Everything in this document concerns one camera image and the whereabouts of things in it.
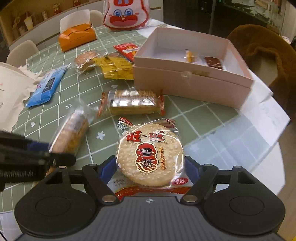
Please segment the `small yellow candy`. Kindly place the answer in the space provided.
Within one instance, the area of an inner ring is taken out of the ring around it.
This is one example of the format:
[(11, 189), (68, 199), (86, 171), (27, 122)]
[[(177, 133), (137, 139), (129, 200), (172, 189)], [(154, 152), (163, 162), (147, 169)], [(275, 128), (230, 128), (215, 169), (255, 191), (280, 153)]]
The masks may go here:
[(189, 49), (186, 49), (186, 60), (189, 63), (194, 63), (195, 62), (195, 56)]

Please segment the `rabbit face plastic bag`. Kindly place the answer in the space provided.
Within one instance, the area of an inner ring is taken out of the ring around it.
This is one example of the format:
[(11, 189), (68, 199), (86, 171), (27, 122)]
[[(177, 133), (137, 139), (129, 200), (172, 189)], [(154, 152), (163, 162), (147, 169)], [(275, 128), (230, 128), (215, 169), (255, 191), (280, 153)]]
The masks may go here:
[(103, 24), (112, 30), (145, 27), (150, 20), (149, 1), (107, 0), (103, 5)]

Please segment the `blue snack packet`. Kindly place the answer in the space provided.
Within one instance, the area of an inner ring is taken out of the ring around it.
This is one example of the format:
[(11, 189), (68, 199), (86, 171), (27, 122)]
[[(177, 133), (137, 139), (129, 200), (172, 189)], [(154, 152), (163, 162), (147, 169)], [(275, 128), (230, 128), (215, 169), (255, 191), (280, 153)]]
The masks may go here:
[(46, 73), (25, 107), (30, 108), (50, 101), (69, 66), (63, 65)]

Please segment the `white paper sheet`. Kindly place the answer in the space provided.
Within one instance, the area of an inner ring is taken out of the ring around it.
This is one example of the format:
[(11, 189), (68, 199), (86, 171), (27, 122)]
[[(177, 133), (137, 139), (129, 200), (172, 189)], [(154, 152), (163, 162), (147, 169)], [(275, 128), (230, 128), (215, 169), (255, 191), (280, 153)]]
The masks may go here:
[(290, 118), (273, 98), (271, 89), (251, 70), (253, 79), (251, 92), (241, 108), (244, 114), (258, 130), (263, 128), (282, 132)]

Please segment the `beige dining chair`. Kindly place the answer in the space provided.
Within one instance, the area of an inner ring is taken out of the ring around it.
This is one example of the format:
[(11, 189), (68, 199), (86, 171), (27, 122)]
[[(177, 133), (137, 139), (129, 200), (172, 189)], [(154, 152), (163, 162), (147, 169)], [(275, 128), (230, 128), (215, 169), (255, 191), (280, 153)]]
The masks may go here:
[(39, 52), (31, 40), (26, 40), (16, 46), (8, 55), (6, 63), (15, 67), (25, 66), (26, 60)]
[(98, 10), (90, 10), (90, 23), (93, 27), (99, 27), (103, 24), (103, 14)]

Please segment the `green checkered tablecloth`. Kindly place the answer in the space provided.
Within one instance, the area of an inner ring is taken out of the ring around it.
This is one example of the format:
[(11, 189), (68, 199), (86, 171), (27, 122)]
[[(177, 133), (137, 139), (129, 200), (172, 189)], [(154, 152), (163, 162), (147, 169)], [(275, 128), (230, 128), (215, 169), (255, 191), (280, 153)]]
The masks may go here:
[(140, 44), (133, 80), (109, 79), (100, 67), (88, 77), (69, 70), (54, 94), (52, 106), (24, 110), (16, 133), (48, 142), (56, 128), (82, 99), (99, 111), (91, 119), (77, 153), (75, 169), (119, 156), (116, 191), (184, 192), (190, 182), (173, 160), (188, 155), (221, 169), (234, 165), (252, 170), (270, 149), (249, 117), (247, 107), (262, 117), (255, 104), (260, 85), (228, 39), (174, 28), (156, 28), (144, 38), (136, 31), (97, 29), (102, 48), (131, 41)]

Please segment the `orange tissue pack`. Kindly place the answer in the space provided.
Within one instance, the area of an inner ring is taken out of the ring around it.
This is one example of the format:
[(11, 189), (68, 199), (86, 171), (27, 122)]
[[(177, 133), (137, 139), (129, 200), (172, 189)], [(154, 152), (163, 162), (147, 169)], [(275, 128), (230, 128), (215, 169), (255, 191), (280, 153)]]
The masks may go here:
[(96, 39), (96, 33), (90, 21), (90, 10), (76, 11), (60, 20), (58, 41), (62, 52), (65, 53)]

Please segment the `yellow snack packets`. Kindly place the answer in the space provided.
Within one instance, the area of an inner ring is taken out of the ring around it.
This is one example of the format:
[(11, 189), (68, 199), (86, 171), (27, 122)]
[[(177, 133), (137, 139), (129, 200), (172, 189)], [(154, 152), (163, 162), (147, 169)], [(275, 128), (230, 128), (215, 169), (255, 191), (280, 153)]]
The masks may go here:
[(125, 58), (105, 56), (92, 60), (101, 68), (105, 79), (134, 80), (133, 64)]

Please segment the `square cracker stack pack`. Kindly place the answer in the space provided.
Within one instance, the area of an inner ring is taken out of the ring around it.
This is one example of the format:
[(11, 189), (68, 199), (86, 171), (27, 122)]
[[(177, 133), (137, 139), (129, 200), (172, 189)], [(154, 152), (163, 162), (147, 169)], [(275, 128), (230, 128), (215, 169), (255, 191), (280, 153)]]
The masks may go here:
[(165, 114), (165, 100), (162, 94), (151, 90), (110, 90), (102, 93), (98, 116), (112, 115)]

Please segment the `white paper bag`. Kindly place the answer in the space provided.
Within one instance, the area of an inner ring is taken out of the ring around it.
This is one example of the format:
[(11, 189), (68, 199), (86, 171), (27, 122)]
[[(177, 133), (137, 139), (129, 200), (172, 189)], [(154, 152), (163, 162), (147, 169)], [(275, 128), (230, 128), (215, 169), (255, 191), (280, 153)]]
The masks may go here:
[(34, 73), (26, 66), (16, 68), (7, 63), (0, 66), (1, 109), (0, 127), (11, 132), (22, 112), (24, 102), (30, 97), (41, 81), (41, 72)]

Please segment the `red snack packet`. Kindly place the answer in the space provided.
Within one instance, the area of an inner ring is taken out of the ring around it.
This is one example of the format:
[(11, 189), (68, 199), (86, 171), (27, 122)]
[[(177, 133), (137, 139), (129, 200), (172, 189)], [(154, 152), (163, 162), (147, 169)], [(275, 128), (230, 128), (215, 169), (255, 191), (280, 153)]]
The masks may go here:
[(125, 43), (125, 44), (118, 44), (113, 46), (120, 54), (122, 54), (126, 59), (133, 62), (134, 57), (138, 50), (140, 49), (139, 46), (133, 43)]

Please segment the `long biscuit roll pack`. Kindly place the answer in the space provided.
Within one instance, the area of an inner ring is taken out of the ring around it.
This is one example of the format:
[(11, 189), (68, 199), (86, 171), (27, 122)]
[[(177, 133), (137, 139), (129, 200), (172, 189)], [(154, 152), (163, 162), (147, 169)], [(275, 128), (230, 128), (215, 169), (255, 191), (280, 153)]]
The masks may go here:
[(90, 107), (82, 100), (76, 100), (56, 130), (49, 152), (77, 155), (86, 132), (96, 115), (97, 108)]

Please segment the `brown fuzzy blanket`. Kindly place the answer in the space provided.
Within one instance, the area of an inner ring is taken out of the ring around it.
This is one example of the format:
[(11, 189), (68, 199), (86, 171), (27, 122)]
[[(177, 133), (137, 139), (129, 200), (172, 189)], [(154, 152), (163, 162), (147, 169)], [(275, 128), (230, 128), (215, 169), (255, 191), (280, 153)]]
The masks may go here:
[(260, 25), (241, 25), (227, 37), (248, 67), (268, 85), (273, 98), (295, 118), (295, 50)]

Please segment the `small dark chocolate packet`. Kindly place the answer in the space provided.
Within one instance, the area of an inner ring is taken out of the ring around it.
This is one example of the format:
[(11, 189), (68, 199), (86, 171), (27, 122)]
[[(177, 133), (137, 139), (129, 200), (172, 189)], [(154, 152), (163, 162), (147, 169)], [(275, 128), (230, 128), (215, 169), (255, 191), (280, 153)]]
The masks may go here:
[(210, 56), (206, 56), (204, 58), (206, 64), (209, 66), (209, 67), (213, 67), (213, 68), (217, 68), (217, 69), (221, 69), (223, 70), (223, 64), (222, 62), (220, 61), (220, 59), (218, 58), (215, 58), (215, 57), (210, 57)]

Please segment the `round bread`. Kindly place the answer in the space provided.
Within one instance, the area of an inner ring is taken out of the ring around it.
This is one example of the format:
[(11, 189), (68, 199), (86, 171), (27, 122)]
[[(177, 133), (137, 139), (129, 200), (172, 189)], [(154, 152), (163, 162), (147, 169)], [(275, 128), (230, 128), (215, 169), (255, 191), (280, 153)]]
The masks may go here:
[(96, 66), (93, 59), (97, 58), (99, 55), (99, 52), (96, 50), (90, 50), (79, 54), (74, 59), (74, 67), (77, 73), (80, 75), (85, 71), (90, 71), (93, 69)]

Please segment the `round rice cracker pack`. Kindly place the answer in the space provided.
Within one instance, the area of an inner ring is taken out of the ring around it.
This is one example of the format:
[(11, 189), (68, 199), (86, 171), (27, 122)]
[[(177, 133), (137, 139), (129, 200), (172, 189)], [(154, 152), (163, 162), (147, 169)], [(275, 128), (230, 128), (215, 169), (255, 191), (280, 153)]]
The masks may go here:
[(140, 194), (184, 195), (193, 185), (176, 122), (168, 118), (133, 124), (120, 118), (116, 173), (108, 182), (119, 200)]

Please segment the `pink cardboard box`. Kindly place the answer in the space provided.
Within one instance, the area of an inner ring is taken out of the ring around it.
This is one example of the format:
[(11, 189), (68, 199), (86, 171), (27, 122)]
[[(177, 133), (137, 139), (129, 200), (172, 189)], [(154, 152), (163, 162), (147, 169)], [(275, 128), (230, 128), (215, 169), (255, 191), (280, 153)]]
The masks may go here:
[[(186, 60), (186, 49), (195, 62)], [(209, 67), (206, 56), (220, 59), (223, 70)], [(156, 28), (134, 57), (136, 89), (196, 99), (240, 109), (253, 79), (243, 58), (227, 39), (200, 32)]]

